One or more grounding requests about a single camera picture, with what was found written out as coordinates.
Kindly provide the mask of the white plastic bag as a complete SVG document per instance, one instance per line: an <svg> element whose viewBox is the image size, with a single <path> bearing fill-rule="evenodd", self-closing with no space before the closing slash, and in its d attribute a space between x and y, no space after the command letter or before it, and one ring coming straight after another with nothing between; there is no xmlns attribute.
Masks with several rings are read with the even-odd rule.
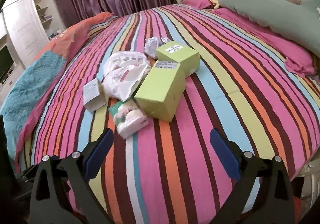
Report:
<svg viewBox="0 0 320 224"><path fill-rule="evenodd" d="M112 54L103 66L103 90L111 98L128 100L142 81L150 62L140 52L122 51Z"/></svg>

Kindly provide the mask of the green long plush pillow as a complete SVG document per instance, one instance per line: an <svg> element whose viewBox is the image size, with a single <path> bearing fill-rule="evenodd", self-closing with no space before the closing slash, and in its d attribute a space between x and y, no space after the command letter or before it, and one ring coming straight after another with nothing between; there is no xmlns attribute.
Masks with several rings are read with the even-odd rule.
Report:
<svg viewBox="0 0 320 224"><path fill-rule="evenodd" d="M219 0L222 7L270 28L319 56L319 0Z"/></svg>

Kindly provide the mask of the yellow plush toy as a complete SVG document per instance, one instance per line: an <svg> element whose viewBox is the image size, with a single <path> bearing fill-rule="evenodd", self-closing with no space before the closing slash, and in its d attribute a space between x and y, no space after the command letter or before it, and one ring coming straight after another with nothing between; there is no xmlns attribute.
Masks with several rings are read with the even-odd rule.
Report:
<svg viewBox="0 0 320 224"><path fill-rule="evenodd" d="M214 9L219 9L220 8L220 4L219 4L219 0L211 0Z"/></svg>

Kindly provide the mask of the black television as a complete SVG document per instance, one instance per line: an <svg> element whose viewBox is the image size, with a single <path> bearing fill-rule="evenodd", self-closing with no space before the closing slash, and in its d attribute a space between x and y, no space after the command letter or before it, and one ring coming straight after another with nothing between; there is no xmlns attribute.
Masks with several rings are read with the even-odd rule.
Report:
<svg viewBox="0 0 320 224"><path fill-rule="evenodd" d="M0 79L3 80L8 70L14 63L7 46L5 45L0 51Z"/></svg>

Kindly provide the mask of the small grey cardboard box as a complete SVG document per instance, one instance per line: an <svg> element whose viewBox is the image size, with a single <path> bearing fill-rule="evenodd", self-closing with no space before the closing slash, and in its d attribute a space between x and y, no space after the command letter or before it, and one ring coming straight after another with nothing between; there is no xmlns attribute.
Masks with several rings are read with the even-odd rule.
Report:
<svg viewBox="0 0 320 224"><path fill-rule="evenodd" d="M93 113L106 104L106 98L101 82L94 78L83 87L83 104L85 109Z"/></svg>

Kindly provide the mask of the teal orange folded quilt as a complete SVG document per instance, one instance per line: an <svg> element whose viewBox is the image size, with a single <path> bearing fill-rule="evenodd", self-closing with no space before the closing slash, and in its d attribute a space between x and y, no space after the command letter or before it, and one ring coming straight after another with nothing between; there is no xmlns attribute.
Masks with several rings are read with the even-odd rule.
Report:
<svg viewBox="0 0 320 224"><path fill-rule="evenodd" d="M14 173L20 171L17 160L25 142L21 133L42 110L40 103L44 96L89 39L115 18L113 13L102 12L57 34L9 91L1 106L1 116L7 136L9 168Z"/></svg>

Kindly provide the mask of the green cleansing oil box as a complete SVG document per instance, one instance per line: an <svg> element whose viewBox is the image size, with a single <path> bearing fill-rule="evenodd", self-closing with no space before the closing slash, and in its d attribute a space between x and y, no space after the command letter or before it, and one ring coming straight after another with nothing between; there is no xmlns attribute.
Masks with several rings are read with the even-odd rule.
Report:
<svg viewBox="0 0 320 224"><path fill-rule="evenodd" d="M158 60L181 64L185 77L191 76L200 68L199 51L176 41L169 41L157 48Z"/></svg>

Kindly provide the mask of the green tissue packet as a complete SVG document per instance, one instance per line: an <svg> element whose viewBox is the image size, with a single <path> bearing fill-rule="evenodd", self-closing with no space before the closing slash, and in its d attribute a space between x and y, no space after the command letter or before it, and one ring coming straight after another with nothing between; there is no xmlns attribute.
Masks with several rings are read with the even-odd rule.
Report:
<svg viewBox="0 0 320 224"><path fill-rule="evenodd" d="M148 117L132 99L118 101L108 108L116 130L123 139L131 137L134 133L146 127L149 123Z"/></svg>

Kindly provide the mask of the green carton box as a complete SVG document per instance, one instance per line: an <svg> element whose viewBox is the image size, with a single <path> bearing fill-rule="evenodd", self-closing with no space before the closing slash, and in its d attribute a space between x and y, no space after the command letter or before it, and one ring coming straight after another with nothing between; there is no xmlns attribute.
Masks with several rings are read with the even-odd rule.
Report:
<svg viewBox="0 0 320 224"><path fill-rule="evenodd" d="M184 90L185 74L181 64L156 61L134 99L149 117L171 122Z"/></svg>

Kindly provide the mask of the white wardrobe cabinet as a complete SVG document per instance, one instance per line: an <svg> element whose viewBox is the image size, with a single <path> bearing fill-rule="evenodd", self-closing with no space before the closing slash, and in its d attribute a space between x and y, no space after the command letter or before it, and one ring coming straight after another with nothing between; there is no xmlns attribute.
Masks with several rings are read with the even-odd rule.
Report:
<svg viewBox="0 0 320 224"><path fill-rule="evenodd" d="M14 61L1 81L1 102L47 43L65 29L54 0L7 0L1 9L1 48Z"/></svg>

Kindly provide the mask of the paper ball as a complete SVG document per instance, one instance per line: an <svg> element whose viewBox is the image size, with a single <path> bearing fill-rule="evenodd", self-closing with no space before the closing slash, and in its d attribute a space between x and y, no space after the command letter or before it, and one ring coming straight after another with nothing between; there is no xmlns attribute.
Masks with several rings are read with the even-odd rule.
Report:
<svg viewBox="0 0 320 224"><path fill-rule="evenodd" d="M146 39L145 45L144 45L144 53L152 58L157 60L157 48L170 42L170 39L167 37L158 37L158 36L153 36L151 38Z"/></svg>

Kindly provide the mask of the pink pillow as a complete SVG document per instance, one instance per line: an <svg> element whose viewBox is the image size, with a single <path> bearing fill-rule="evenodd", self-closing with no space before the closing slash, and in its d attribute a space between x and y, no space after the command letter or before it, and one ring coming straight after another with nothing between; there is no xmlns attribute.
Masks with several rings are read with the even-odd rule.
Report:
<svg viewBox="0 0 320 224"><path fill-rule="evenodd" d="M219 7L215 10L214 0L183 0L182 4L197 10L211 9L212 12L219 17L232 22L258 39L263 40L284 56L285 68L289 72L301 76L302 78L306 76L315 76L317 74L318 60L314 54L299 44L272 32L270 28L262 27L257 22L250 21L249 18L241 16L228 8Z"/></svg>

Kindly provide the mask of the striped colourful bed sheet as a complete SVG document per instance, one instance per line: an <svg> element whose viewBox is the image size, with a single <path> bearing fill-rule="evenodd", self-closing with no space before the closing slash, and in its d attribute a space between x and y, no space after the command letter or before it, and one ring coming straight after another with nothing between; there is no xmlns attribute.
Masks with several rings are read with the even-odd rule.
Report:
<svg viewBox="0 0 320 224"><path fill-rule="evenodd" d="M82 98L84 84L103 78L111 54L140 52L152 34L200 53L173 120L153 119L126 140L116 136L89 183L116 223L208 223L233 188L210 145L214 128L257 156L281 156L291 178L319 148L316 81L289 72L280 48L213 10L175 4L97 15L72 31L83 47L59 53L67 64L18 145L21 168L44 155L66 157L114 128L114 99L89 113Z"/></svg>

